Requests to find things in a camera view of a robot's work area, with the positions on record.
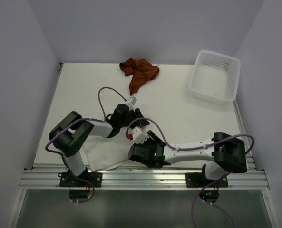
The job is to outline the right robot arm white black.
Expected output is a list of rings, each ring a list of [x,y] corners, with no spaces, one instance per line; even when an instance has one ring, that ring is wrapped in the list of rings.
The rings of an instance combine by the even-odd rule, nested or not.
[[[136,127],[127,138],[133,142],[128,159],[151,169],[186,161],[205,161],[201,183],[212,186],[227,173],[247,172],[245,143],[238,136],[223,132],[213,138],[186,145],[168,145],[152,131],[144,132]]]

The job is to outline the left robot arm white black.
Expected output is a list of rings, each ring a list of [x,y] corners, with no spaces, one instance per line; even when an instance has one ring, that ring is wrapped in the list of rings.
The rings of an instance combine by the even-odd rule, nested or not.
[[[72,111],[49,133],[45,150],[61,156],[71,174],[70,180],[80,187],[88,180],[86,166],[79,152],[88,136],[113,138],[129,124],[132,124],[131,129],[142,128],[148,126],[149,121],[143,119],[140,109],[133,109],[127,104],[119,104],[113,113],[102,121],[83,118],[79,113]]]

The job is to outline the white towel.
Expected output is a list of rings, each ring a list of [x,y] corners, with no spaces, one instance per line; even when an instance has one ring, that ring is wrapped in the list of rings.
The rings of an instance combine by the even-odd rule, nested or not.
[[[126,129],[113,138],[90,136],[80,149],[82,159],[91,171],[108,171],[116,167],[142,167],[128,159],[132,143],[126,138]]]

